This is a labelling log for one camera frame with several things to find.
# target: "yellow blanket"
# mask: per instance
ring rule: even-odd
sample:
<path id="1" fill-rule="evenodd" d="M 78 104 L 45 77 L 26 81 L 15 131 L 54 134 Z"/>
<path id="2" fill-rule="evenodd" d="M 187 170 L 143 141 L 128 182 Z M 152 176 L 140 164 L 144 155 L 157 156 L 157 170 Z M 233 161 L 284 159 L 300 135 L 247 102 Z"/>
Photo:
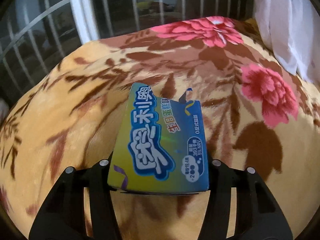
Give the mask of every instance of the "yellow blanket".
<path id="1" fill-rule="evenodd" d="M 0 200 L 25 236 L 66 167 L 109 156 L 133 82 L 174 100 L 192 87 L 212 157 L 255 167 L 294 236 L 305 228 L 320 204 L 320 93 L 284 71 L 251 24 L 207 17 L 89 42 L 18 101 L 0 132 Z M 208 196 L 112 201 L 125 240 L 191 240 Z M 85 212 L 91 235 L 87 191 Z M 232 210 L 229 236 L 234 221 Z"/>

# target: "purple ribbon graphic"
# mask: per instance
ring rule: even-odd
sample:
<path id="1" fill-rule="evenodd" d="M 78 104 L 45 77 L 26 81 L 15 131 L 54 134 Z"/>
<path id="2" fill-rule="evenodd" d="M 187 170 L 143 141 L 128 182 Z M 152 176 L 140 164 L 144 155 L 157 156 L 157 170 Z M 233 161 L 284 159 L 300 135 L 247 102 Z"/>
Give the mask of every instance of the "purple ribbon graphic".
<path id="1" fill-rule="evenodd" d="M 123 182 L 122 182 L 121 189 L 126 190 L 127 185 L 128 185 L 128 176 L 127 176 L 127 174 L 125 174 L 124 169 L 120 168 L 120 167 L 117 166 L 117 165 L 113 165 L 113 169 L 114 169 L 116 172 L 119 172 L 119 173 L 121 173 L 121 174 L 124 175 L 124 180 L 123 180 Z"/>

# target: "snack box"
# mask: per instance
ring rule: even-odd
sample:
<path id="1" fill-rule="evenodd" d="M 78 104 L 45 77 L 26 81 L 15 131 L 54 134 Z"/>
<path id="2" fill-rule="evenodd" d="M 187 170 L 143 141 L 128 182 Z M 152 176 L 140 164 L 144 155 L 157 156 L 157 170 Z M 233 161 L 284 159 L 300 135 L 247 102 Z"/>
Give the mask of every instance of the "snack box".
<path id="1" fill-rule="evenodd" d="M 185 95 L 176 102 L 154 96 L 148 85 L 132 85 L 111 159 L 111 187 L 168 195 L 208 190 L 201 105 Z"/>

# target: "white curtain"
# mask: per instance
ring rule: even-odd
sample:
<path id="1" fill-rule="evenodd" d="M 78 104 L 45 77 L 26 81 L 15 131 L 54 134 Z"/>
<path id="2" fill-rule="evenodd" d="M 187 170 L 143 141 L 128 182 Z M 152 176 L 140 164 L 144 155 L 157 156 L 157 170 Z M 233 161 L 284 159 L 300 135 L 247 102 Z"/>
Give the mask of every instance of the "white curtain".
<path id="1" fill-rule="evenodd" d="M 291 74 L 320 82 L 320 16 L 309 0 L 254 0 L 265 45 Z"/>

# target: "blanket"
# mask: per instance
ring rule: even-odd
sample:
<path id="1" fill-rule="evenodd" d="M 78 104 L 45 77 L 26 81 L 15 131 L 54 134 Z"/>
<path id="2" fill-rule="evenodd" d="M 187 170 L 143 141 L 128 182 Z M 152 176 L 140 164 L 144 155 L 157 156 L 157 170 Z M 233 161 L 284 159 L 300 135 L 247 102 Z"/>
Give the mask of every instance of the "blanket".
<path id="1" fill-rule="evenodd" d="M 294 236 L 305 228 L 320 204 L 319 90 L 279 65 L 254 24 L 206 17 L 86 43 L 11 109 L 0 130 L 0 200 L 26 237 L 66 167 L 108 158 L 134 82 L 173 100 L 192 87 L 208 153 L 254 167 Z M 209 192 L 111 197 L 124 240 L 191 240 Z M 91 236 L 87 190 L 84 206 Z M 232 204 L 228 236 L 235 216 Z"/>

